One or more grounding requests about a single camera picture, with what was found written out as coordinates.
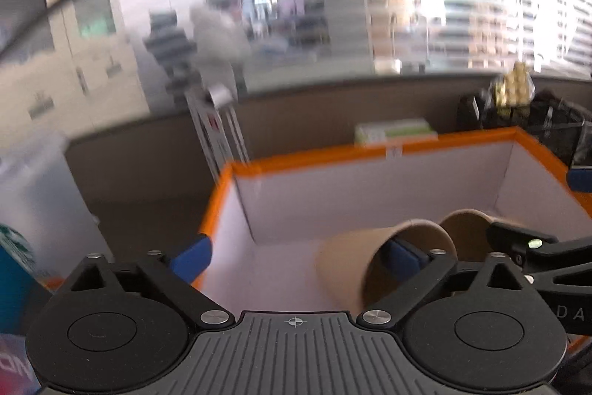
brown paper cup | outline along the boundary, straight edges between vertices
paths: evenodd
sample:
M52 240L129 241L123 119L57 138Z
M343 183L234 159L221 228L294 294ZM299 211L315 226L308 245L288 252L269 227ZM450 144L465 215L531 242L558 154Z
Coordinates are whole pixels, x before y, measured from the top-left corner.
M331 297L353 316L397 288L396 281L376 256L380 247L394 236L426 253L431 249L442 249L457 254L448 233L427 220L351 231L327 239L317 256L319 280Z
M496 221L479 210L458 210L450 213L440 222L440 226L452 238L461 261L482 262L491 247L485 232Z

screw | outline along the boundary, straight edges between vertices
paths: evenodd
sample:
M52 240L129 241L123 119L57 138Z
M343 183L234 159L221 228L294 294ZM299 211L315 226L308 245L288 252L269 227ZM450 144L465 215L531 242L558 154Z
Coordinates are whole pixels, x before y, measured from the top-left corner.
M362 315L362 320L371 325L384 325L391 321L391 316L383 309L370 309Z
M207 323L208 325L219 325L222 323L226 323L230 316L225 311L221 309L209 309L201 314L201 321Z
M538 238L535 238L534 240L531 240L528 242L528 247L531 250L536 250L537 248L540 248L541 246L543 246L543 242L541 240L539 240Z

wall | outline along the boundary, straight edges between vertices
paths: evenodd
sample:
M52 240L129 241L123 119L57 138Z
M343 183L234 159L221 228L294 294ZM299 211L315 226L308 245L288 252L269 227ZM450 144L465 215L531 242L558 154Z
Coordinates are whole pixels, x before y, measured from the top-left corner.
M354 126L369 121L422 117L448 133L461 95L490 80L426 76L321 86L252 97L237 107L237 115L252 158L348 144ZM536 86L592 109L590 82L540 78ZM206 198L213 187L189 114L80 139L67 159L87 202Z
M214 186L189 114L74 141L66 158L87 203L206 199Z

white cabinet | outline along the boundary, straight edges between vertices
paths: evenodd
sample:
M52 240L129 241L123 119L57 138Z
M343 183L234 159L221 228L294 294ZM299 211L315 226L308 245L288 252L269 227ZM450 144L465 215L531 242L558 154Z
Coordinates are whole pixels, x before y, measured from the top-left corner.
M56 0L2 0L0 44ZM0 147L37 126L70 136L147 115L119 0L72 0L0 64Z

glass partition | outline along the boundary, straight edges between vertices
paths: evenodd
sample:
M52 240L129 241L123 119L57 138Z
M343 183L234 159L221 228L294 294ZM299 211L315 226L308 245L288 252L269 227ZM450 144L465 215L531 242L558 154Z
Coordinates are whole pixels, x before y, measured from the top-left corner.
M223 83L240 98L346 79L498 73L517 60L538 75L589 79L591 10L592 0L69 0L48 16L59 27L53 51L15 63L23 41L2 58L13 112L0 117L2 142L38 125L78 136L185 109L195 83Z

